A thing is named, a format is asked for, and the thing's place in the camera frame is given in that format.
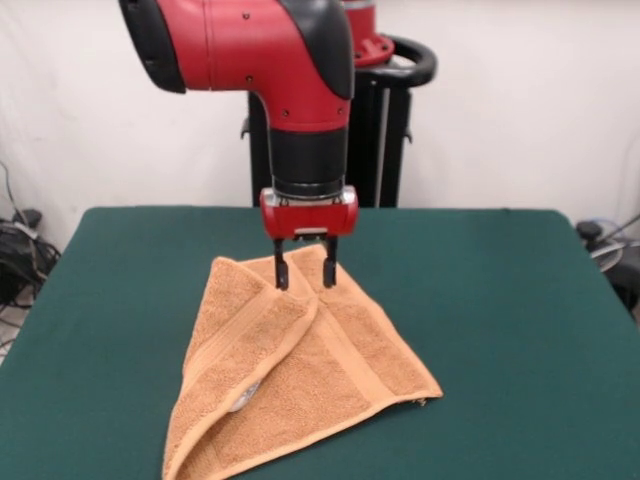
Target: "white wall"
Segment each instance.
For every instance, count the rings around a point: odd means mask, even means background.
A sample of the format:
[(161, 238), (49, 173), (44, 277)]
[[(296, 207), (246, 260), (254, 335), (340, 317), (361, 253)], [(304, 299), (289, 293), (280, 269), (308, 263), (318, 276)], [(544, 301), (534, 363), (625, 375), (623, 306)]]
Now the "white wall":
[[(378, 3), (440, 59), (402, 206), (639, 209), (640, 2)], [(94, 205), (249, 205), (244, 100), (156, 89), (116, 0), (0, 0), (0, 157), (61, 246)]]

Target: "power cord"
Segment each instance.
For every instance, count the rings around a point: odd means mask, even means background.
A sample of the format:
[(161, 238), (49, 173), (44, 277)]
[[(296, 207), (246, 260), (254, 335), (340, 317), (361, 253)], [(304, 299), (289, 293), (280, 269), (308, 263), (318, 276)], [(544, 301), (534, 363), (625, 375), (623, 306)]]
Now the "power cord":
[[(35, 210), (21, 210), (17, 207), (11, 191), (9, 169), (0, 161), (5, 172), (5, 188), (14, 211), (10, 220), (0, 219), (0, 314), (7, 308), (29, 310), (38, 296), (49, 274), (60, 259), (60, 252), (44, 240), (35, 228), (42, 215)], [(31, 302), (18, 303), (23, 293), (30, 294)], [(0, 323), (17, 330), (21, 325), (0, 317)], [(0, 358), (5, 357), (15, 341), (0, 338)]]
[(640, 213), (638, 213), (636, 216), (634, 216), (631, 220), (629, 220), (627, 223), (622, 224), (621, 226), (619, 226), (618, 228), (616, 228), (615, 230), (613, 230), (611, 233), (608, 233), (607, 235), (605, 235), (604, 237), (602, 237), (598, 243), (604, 243), (607, 240), (612, 239), (613, 237), (615, 237), (616, 235), (618, 235), (621, 232), (624, 232), (627, 228), (629, 228), (631, 225), (637, 223), (638, 221), (640, 221)]
[(622, 233), (622, 236), (620, 238), (627, 240), (626, 237), (626, 233), (624, 232), (624, 228), (620, 227), (619, 223), (614, 222), (613, 220), (609, 219), (609, 218), (604, 218), (604, 217), (596, 217), (596, 218), (590, 218), (588, 220), (586, 220), (587, 222), (593, 222), (593, 223), (597, 223), (600, 226), (606, 226), (608, 228), (611, 229), (619, 229), (619, 232)]
[(598, 258), (604, 257), (611, 253), (616, 254), (611, 260), (604, 263), (603, 265), (600, 265), (600, 271), (602, 273), (605, 273), (618, 265), (618, 263), (620, 263), (620, 260), (622, 260), (622, 257), (624, 255), (624, 250), (637, 247), (640, 247), (640, 242), (618, 242), (614, 240), (610, 241), (608, 246), (591, 252), (591, 258), (597, 260)]

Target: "black cable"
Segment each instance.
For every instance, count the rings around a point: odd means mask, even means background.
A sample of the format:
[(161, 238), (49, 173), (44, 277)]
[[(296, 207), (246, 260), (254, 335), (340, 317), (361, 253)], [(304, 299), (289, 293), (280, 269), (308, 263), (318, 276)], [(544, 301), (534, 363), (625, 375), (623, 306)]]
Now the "black cable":
[(618, 228), (616, 228), (613, 232), (605, 235), (604, 237), (602, 237), (600, 240), (598, 240), (598, 243), (604, 243), (607, 240), (612, 239), (613, 237), (615, 237), (617, 234), (619, 234), (620, 232), (625, 231), (627, 228), (629, 228), (631, 225), (633, 225), (634, 223), (640, 221), (640, 213), (638, 213), (635, 217), (633, 217), (631, 220), (629, 220), (627, 223), (625, 223), (624, 225), (619, 226)]
[(28, 310), (29, 303), (20, 304), (16, 299), (31, 287), (30, 300), (35, 300), (61, 254), (30, 229), (26, 215), (15, 203), (9, 169), (1, 160), (0, 168), (5, 173), (8, 199), (16, 212), (15, 221), (0, 220), (0, 312), (6, 307)]

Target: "red robot arm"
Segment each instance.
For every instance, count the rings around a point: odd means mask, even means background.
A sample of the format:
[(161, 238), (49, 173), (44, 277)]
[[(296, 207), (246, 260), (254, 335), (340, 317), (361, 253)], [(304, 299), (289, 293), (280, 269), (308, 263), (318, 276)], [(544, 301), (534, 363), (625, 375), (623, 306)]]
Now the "red robot arm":
[(282, 241), (311, 235), (328, 239), (325, 284), (333, 285), (336, 238), (351, 233), (357, 216), (355, 192), (344, 184), (354, 63), (341, 3), (120, 0), (120, 5), (158, 87), (176, 93), (247, 90), (260, 97), (269, 122), (273, 177), (262, 211), (276, 243), (278, 286), (287, 286)]

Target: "towel fold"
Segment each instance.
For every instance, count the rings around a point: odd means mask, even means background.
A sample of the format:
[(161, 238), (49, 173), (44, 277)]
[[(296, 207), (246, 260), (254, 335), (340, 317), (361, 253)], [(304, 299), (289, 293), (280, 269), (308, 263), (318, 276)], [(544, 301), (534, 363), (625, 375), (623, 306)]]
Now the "towel fold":
[(442, 396), (340, 266), (337, 286), (323, 288), (324, 256), (318, 245), (286, 254), (287, 292), (273, 287), (273, 257), (214, 260), (169, 422), (163, 478), (228, 478), (395, 403)]

